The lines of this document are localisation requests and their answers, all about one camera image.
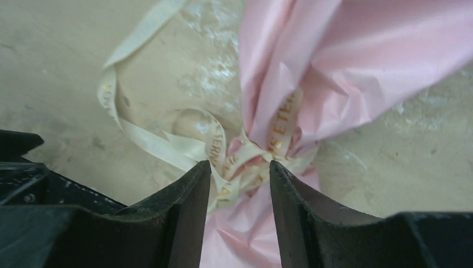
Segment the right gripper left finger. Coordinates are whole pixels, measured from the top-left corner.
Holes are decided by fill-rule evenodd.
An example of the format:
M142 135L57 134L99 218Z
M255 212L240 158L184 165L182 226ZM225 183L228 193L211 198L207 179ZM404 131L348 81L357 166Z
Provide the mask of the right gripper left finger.
M2 267L199 267L210 163L116 214L1 205Z

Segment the cream printed ribbon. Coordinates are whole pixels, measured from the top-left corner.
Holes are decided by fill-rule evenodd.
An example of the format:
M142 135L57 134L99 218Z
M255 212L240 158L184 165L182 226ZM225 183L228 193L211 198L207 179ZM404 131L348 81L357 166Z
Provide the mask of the cream printed ribbon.
M133 32L115 49L103 67L103 77L98 88L98 98L104 109L114 118L119 128L141 149L168 164L185 171L192 164L207 160L211 164L211 192L208 212L235 203L245 193L251 192L269 180L269 163L278 160L296 175L312 173L312 162L317 153L314 147L295 157L289 155L296 130L296 113L289 112L286 127L289 132L277 136L275 147L262 149L242 132L232 142L220 121L207 109L187 107L174 109L167 114L172 123L181 121L185 113L204 119L206 132L201 138L189 133L162 131L161 135L135 125L125 119L117 108L119 97L117 65L138 52L175 14L182 10L184 1L162 1L155 5Z

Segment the pink flower bouquet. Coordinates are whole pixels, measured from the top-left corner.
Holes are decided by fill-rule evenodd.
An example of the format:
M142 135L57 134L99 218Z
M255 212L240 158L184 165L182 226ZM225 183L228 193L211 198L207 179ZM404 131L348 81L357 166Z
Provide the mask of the pink flower bouquet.
M296 88L302 179L356 210L472 210L471 1L248 1L240 28L248 137Z

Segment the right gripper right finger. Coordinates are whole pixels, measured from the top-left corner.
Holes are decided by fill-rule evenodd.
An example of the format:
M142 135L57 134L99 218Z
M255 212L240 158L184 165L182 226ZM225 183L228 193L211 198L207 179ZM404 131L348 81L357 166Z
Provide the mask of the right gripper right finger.
M472 213L351 209L270 164L283 267L471 267Z

